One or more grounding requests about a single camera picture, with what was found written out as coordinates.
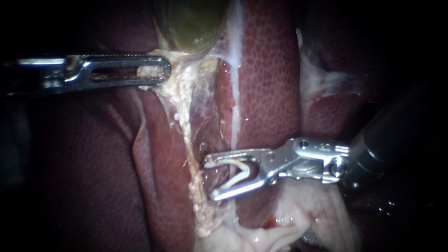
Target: dark background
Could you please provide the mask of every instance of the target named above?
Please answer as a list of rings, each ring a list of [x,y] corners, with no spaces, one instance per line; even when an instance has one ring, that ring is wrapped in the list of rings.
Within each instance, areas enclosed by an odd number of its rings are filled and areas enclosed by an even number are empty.
[[[21,56],[64,55],[69,53],[92,53],[93,46],[84,43],[83,30],[89,26],[89,16],[107,3],[95,1],[9,1],[3,5],[0,18],[2,24],[3,58]],[[421,78],[433,78],[434,100],[432,119],[428,121],[424,135],[408,159],[399,165],[406,178],[415,181],[421,194],[432,207],[425,209],[419,218],[409,221],[421,227],[406,237],[408,248],[418,245],[432,248],[440,240],[444,215],[439,207],[445,197],[446,146],[448,140],[443,120],[447,114],[445,87],[436,76],[445,66],[445,51],[441,28],[443,9],[428,1],[411,4],[391,1],[340,1],[347,17],[353,19],[353,28],[377,45],[387,58],[388,68],[393,73],[390,82],[396,93],[409,83]],[[33,192],[23,184],[0,189],[0,241],[3,251],[19,251],[25,248],[51,248],[44,239],[41,223],[36,212]]]

